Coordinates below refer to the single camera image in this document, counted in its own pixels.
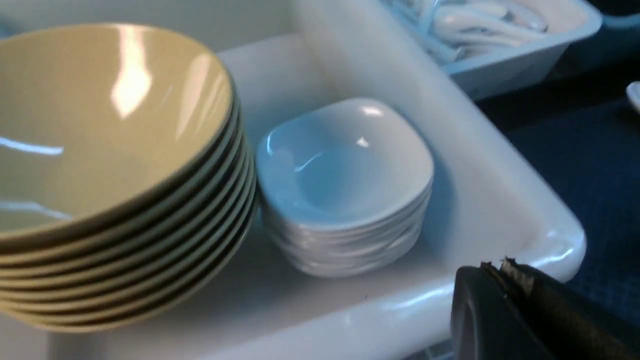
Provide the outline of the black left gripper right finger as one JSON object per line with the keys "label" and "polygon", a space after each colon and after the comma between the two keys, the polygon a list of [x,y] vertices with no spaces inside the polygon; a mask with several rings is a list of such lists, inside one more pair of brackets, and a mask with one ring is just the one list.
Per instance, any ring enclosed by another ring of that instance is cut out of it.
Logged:
{"label": "black left gripper right finger", "polygon": [[506,257],[500,273],[515,287],[527,322],[560,360],[638,360],[639,328],[566,284]]}

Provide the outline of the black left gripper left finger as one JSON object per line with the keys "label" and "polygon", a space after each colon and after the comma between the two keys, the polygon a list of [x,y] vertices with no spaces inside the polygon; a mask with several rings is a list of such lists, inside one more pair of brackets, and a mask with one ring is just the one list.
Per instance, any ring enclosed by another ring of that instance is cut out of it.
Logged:
{"label": "black left gripper left finger", "polygon": [[455,360],[554,360],[521,310],[522,292],[490,262],[455,272],[450,315]]}

